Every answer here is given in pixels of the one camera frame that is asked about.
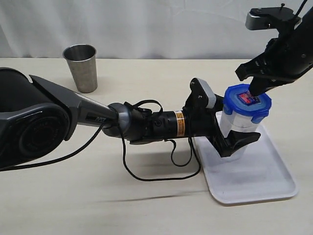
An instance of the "white backdrop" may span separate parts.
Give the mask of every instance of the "white backdrop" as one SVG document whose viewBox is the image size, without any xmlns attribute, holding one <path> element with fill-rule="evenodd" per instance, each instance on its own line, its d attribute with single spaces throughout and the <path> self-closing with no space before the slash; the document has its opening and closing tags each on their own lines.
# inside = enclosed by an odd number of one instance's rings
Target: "white backdrop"
<svg viewBox="0 0 313 235">
<path fill-rule="evenodd" d="M 302 0 L 285 0 L 297 11 Z M 76 43 L 97 58 L 251 58 L 276 30 L 249 31 L 248 11 L 280 0 L 1 0 L 0 57 L 61 57 Z M 308 1 L 302 16 L 310 7 Z"/>
</svg>

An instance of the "beige table surface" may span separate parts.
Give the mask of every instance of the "beige table surface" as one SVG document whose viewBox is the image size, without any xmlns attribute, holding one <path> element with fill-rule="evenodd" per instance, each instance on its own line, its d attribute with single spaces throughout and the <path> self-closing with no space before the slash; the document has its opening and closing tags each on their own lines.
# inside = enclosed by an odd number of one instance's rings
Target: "beige table surface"
<svg viewBox="0 0 313 235">
<path fill-rule="evenodd" d="M 239 83 L 243 60 L 97 60 L 99 102 L 156 99 L 179 110 L 193 77 L 217 94 Z M 76 91 L 63 59 L 0 59 L 1 67 L 41 76 Z M 121 140 L 102 133 L 82 153 L 54 165 L 0 173 L 0 235 L 311 235 L 313 234 L 313 73 L 268 92 L 273 101 L 264 125 L 299 184 L 290 200 L 225 207 L 210 195 L 203 172 L 192 179 L 140 182 L 122 164 Z M 44 161 L 84 144 L 95 127 L 73 137 Z M 127 145 L 130 168 L 142 177 L 173 177 L 196 169 L 170 162 L 171 144 Z M 188 158 L 178 142 L 179 161 Z"/>
</svg>

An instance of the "blue container lid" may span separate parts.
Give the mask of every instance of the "blue container lid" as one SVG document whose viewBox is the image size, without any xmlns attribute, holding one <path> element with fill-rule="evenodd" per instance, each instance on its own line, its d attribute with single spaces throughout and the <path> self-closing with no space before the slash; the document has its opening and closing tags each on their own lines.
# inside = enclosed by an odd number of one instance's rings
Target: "blue container lid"
<svg viewBox="0 0 313 235">
<path fill-rule="evenodd" d="M 243 116 L 252 117 L 253 123 L 260 123 L 269 115 L 272 106 L 271 98 L 265 93 L 253 97 L 248 89 L 249 84 L 228 87 L 224 95 L 223 111 L 227 115 L 235 111 Z"/>
</svg>

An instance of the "stainless steel cup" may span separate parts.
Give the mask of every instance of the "stainless steel cup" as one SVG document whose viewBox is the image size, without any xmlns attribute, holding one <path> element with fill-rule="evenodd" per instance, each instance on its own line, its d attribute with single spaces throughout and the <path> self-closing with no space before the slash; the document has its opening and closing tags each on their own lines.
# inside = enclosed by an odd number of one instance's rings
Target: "stainless steel cup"
<svg viewBox="0 0 313 235">
<path fill-rule="evenodd" d="M 77 44 L 63 51 L 77 90 L 90 93 L 97 89 L 96 49 L 91 45 Z"/>
</svg>

